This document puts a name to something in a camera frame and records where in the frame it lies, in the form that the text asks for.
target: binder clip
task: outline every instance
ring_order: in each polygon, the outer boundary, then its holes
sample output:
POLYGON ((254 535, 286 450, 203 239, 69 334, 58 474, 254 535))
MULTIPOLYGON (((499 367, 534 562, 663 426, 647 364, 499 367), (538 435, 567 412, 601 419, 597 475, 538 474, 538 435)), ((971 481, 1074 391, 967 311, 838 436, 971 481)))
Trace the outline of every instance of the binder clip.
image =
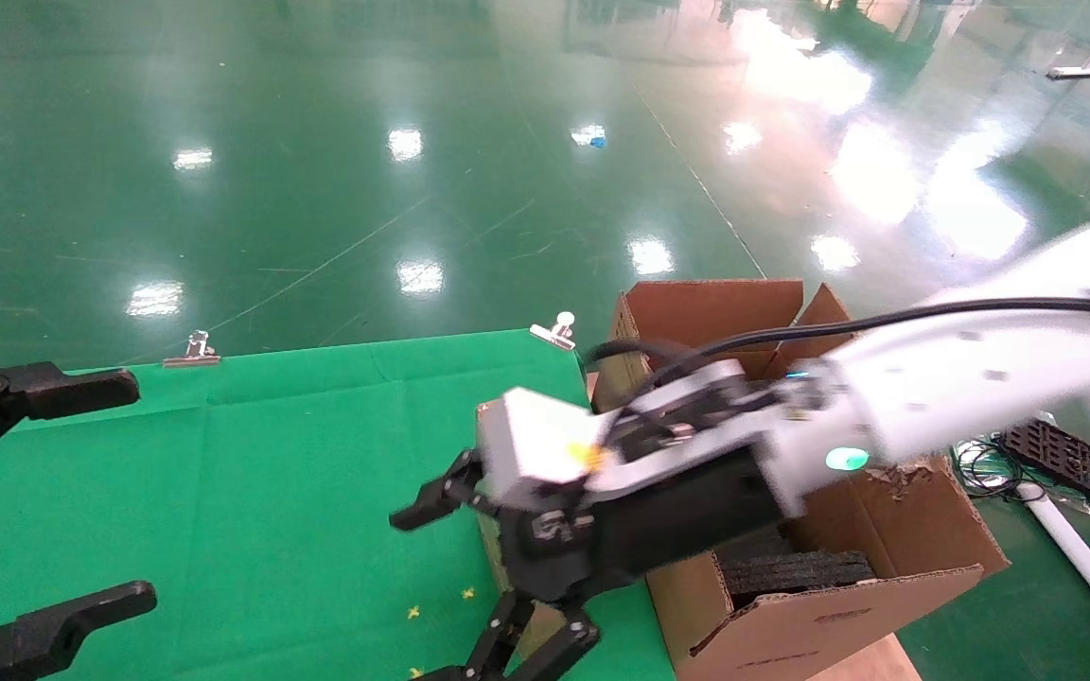
POLYGON ((208 346, 207 331, 193 331, 187 337, 187 349, 182 357, 168 357, 162 361, 166 368, 177 368, 182 366, 213 366, 221 362, 217 350, 208 346))
POLYGON ((553 327, 545 328, 544 326, 533 324, 528 331, 550 345, 557 345, 570 352, 574 350, 574 341, 570 340, 570 337, 574 335, 574 331, 570 329, 570 325, 572 324, 574 324, 574 314, 558 313, 557 324, 553 327))

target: robotic arm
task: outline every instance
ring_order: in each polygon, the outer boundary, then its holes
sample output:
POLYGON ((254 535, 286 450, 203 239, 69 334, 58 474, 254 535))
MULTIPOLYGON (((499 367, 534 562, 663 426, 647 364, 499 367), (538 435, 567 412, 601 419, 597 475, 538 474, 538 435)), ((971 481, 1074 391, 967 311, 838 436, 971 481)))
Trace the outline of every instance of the robotic arm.
POLYGON ((491 514, 513 586, 465 667, 427 678, 501 680, 535 599, 570 628, 509 680, 557 680, 598 639, 581 609, 592 596, 799 518, 808 492, 867 462, 912 460, 1062 398, 1090 404, 1090 226, 891 316, 853 323, 874 329, 762 391, 726 361, 605 414, 522 388, 491 402, 476 447, 390 516, 412 531, 462 506, 491 514))

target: green tablecloth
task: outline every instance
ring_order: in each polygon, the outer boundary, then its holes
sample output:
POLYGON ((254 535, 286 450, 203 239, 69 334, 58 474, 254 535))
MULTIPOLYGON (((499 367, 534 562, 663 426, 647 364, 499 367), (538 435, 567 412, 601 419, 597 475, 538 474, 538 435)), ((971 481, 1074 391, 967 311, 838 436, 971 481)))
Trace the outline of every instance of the green tablecloth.
MULTIPOLYGON (((0 442, 0 624, 130 579, 159 593, 93 634, 68 681, 398 681, 463 662, 497 596, 476 519, 399 534, 386 514, 472 443, 479 402, 512 385, 584 400, 574 357, 524 331, 135 374, 136 405, 0 442)), ((644 585, 590 609, 605 641, 568 681, 674 680, 644 585)))

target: green floor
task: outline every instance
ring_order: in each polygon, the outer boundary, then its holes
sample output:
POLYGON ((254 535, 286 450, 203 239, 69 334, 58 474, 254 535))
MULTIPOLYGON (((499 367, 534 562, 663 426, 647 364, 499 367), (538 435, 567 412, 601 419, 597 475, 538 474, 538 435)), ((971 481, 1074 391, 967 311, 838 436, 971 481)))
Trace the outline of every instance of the green floor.
MULTIPOLYGON (((592 344, 644 277, 894 309, 1090 217, 1090 83, 1042 75, 1089 52, 1074 0, 0 3, 0 363, 592 344)), ((1089 592, 985 514, 1015 566, 922 676, 1090 678, 1089 592)))

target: cardboard box flap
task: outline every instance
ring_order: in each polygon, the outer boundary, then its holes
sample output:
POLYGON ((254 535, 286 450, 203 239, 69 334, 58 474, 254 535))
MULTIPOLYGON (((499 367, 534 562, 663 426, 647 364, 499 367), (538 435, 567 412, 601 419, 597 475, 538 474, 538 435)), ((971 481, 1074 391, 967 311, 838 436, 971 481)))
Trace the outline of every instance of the cardboard box flap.
POLYGON ((899 577, 873 518, 864 508, 850 479, 823 487, 806 496, 806 514, 790 522, 790 535, 801 550, 832 554, 864 551, 879 577, 899 577))
POLYGON ((663 566, 645 576, 670 659, 689 655, 735 608, 714 554, 663 566))
MULTIPOLYGON (((801 312, 795 326, 814 326, 819 324, 834 324, 836 321, 848 321, 851 317, 845 309, 843 302, 835 295, 825 283, 819 285, 814 297, 810 299, 810 305, 801 312)), ((822 338, 804 338, 804 340, 787 340, 779 345, 779 350, 774 358, 774 365, 768 367, 766 376, 768 378, 782 378, 785 369, 790 363, 797 361, 808 361, 808 358, 819 357, 829 353, 839 345, 851 341, 856 335, 844 333, 840 336, 826 336, 822 338)))
POLYGON ((990 577, 1012 564, 943 457, 867 471, 850 483, 900 576, 980 563, 990 577))
MULTIPOLYGON (((800 667, 806 676, 786 673, 784 678, 813 676, 968 592, 981 577, 982 566, 974 564, 839 589, 761 596, 727 617, 692 652, 692 668, 722 669, 724 673, 727 669, 787 664, 800 667), (803 664, 796 662, 803 659, 803 664)), ((701 676, 692 673, 692 678, 701 676)), ((710 678, 724 677, 710 673, 710 678)), ((773 673, 768 672, 768 678, 774 678, 773 673)))
MULTIPOLYGON (((621 293, 617 297, 617 307, 613 311, 613 327, 609 338, 639 338, 633 315, 628 309, 628 300, 621 293)), ((649 374, 649 366, 642 355, 628 354, 608 357, 597 367, 586 367, 588 370, 600 370, 596 388, 592 393, 592 404, 602 412, 611 411, 622 405, 622 400, 649 374)))
MULTIPOLYGON (((692 348, 763 328, 790 326, 801 309, 799 279, 641 281, 625 296, 644 341, 692 348)), ((754 350, 768 349, 768 345, 754 350)))

